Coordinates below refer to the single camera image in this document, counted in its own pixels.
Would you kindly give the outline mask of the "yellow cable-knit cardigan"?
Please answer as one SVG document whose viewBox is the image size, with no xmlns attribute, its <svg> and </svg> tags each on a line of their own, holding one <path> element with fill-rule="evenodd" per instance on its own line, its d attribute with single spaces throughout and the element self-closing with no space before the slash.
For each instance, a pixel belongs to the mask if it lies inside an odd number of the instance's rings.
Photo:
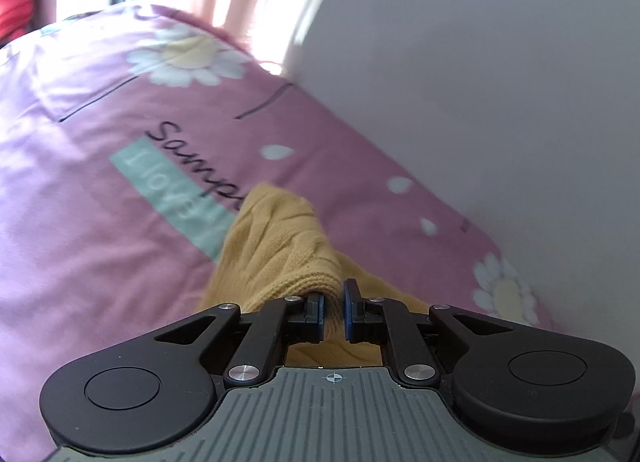
<svg viewBox="0 0 640 462">
<path fill-rule="evenodd" d="M 382 364 L 378 346 L 344 338 L 343 281 L 354 278 L 363 297 L 388 297 L 424 314 L 428 305 L 368 273 L 333 248 L 314 208 L 304 198 L 259 184 L 245 199 L 224 239 L 221 258 L 204 290 L 201 311 L 235 303 L 244 313 L 271 300 L 319 292 L 326 297 L 326 329 L 319 344 L 288 349 L 288 367 L 358 367 Z"/>
</svg>

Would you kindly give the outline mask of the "pink floral bed sheet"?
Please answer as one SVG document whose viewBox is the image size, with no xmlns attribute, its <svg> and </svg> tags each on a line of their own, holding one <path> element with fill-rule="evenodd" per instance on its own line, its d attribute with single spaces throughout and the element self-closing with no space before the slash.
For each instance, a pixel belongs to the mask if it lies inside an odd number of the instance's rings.
<svg viewBox="0 0 640 462">
<path fill-rule="evenodd" d="M 419 299 L 548 327 L 492 241 L 222 31 L 117 5 L 1 51 L 1 456 L 52 450 L 48 376 L 196 311 L 245 197 L 268 182 Z"/>
</svg>

